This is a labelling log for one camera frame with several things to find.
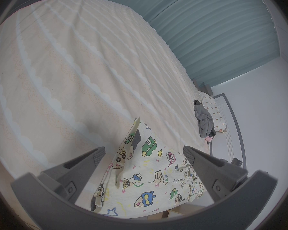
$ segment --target pink cloth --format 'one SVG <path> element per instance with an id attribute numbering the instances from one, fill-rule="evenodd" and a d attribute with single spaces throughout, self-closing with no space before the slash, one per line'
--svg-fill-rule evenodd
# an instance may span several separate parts
<path id="1" fill-rule="evenodd" d="M 214 138 L 214 136 L 212 136 L 212 137 L 207 136 L 207 137 L 205 138 L 205 140 L 206 140 L 207 142 L 211 142 L 213 138 Z"/>

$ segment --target gray headboard trim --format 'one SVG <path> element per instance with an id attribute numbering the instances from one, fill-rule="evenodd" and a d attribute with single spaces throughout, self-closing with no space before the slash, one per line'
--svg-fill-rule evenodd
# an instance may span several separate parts
<path id="1" fill-rule="evenodd" d="M 235 125 L 236 125 L 236 129 L 237 129 L 237 132 L 238 132 L 238 137 L 239 137 L 239 141 L 240 141 L 240 146 L 241 146 L 241 152 L 242 152 L 242 162 L 243 162 L 243 168 L 246 169 L 246 158 L 245 158 L 245 150 L 244 150 L 244 144 L 243 144 L 243 139 L 242 139 L 242 135 L 241 135 L 241 131 L 240 131 L 240 128 L 239 128 L 239 125 L 238 125 L 238 122 L 237 122 L 237 119 L 236 119 L 236 116 L 234 114 L 234 111 L 232 110 L 232 107 L 226 97 L 226 95 L 223 93 L 223 94 L 218 94 L 216 96 L 213 96 L 213 98 L 218 98 L 220 96 L 223 96 L 226 103 L 227 103 L 227 106 L 232 114 L 232 118 L 234 119 L 234 122 L 235 122 Z M 212 142 L 210 142 L 210 155 L 212 155 Z"/>

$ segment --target cartoon blanket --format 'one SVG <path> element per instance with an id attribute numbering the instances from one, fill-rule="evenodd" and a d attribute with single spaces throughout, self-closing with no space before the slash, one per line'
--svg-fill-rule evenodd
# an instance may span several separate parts
<path id="1" fill-rule="evenodd" d="M 205 190 L 186 157 L 163 144 L 138 118 L 95 192 L 91 210 L 142 217 L 192 201 Z"/>

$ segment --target bed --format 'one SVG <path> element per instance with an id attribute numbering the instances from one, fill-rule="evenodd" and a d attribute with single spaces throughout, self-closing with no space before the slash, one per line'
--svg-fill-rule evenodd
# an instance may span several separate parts
<path id="1" fill-rule="evenodd" d="M 138 117 L 174 151 L 209 153 L 198 98 L 169 46 L 129 7 L 46 0 L 0 26 L 0 161 L 13 178 L 39 175 L 104 146 L 76 202 L 85 209 Z"/>

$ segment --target gray cloth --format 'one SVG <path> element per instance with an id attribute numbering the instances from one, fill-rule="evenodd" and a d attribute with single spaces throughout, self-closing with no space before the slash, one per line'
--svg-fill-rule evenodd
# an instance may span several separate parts
<path id="1" fill-rule="evenodd" d="M 200 129 L 200 137 L 206 138 L 210 135 L 213 126 L 213 118 L 210 113 L 205 109 L 202 103 L 194 101 L 194 112 L 198 119 L 198 127 Z"/>

